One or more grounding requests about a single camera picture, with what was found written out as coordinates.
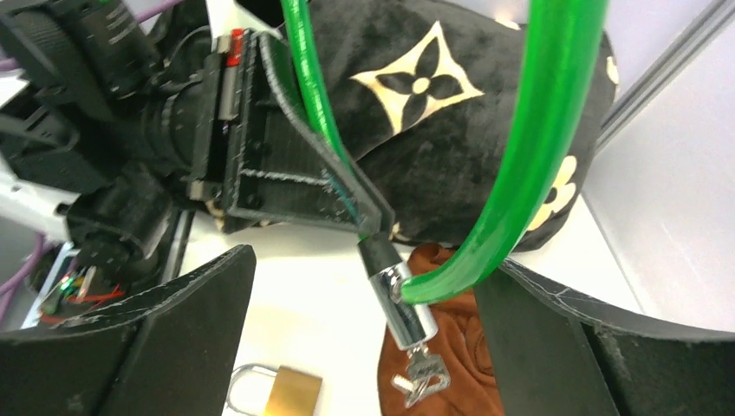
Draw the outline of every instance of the green cable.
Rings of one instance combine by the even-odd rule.
[[[498,180],[474,228],[441,268],[402,288],[410,303],[456,296],[511,253],[549,194],[582,117],[608,0],[531,0],[523,71]]]
[[[286,23],[286,32],[289,36],[291,54],[294,57],[296,67],[296,78],[302,90],[306,114],[309,124],[317,133],[324,137],[327,145],[334,150],[341,162],[352,172],[350,157],[342,144],[337,122],[329,104],[327,87],[324,85],[324,77],[319,66],[319,56],[316,53],[314,31],[311,29],[309,17],[309,6],[307,0],[281,0],[283,8],[283,19]],[[358,212],[349,200],[348,196],[333,181],[333,186],[343,198],[350,215],[358,220]],[[360,240],[367,236],[360,235]]]

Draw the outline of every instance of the flower pattern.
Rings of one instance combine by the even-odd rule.
[[[396,61],[351,79],[375,94],[386,110],[394,134],[442,108],[484,94],[472,85],[465,70],[452,58],[440,22]]]
[[[551,186],[549,196],[546,201],[538,209],[536,216],[530,222],[527,231],[538,230],[542,225],[546,224],[554,214],[564,209],[576,193],[576,185],[571,182],[572,176],[576,171],[576,158],[567,156],[562,162],[562,167],[554,179],[554,185]]]

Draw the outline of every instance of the brass padlock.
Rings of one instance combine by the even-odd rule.
[[[258,416],[238,409],[231,400],[232,387],[235,382],[247,373],[272,377],[273,387],[263,416],[313,416],[319,392],[322,390],[322,378],[280,366],[278,369],[260,364],[245,364],[232,373],[230,388],[227,391],[227,407],[246,416]]]

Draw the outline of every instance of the purple cable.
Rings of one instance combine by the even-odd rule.
[[[152,7],[151,9],[135,16],[135,20],[137,20],[138,23],[146,22],[183,1],[184,0],[165,0],[158,6]],[[3,59],[0,61],[0,73],[14,71],[18,68],[20,68],[18,66],[18,62],[13,58]]]
[[[45,241],[46,239],[43,237],[43,234],[37,234],[36,245],[33,248],[33,252],[30,253],[30,256],[25,261],[21,269],[13,275],[13,277],[8,279],[7,282],[0,286],[0,296],[2,296],[2,299],[0,299],[0,322],[3,321],[5,313],[8,312],[10,302],[13,300],[13,295],[16,293],[16,289],[23,279],[33,271],[39,260],[41,260]]]

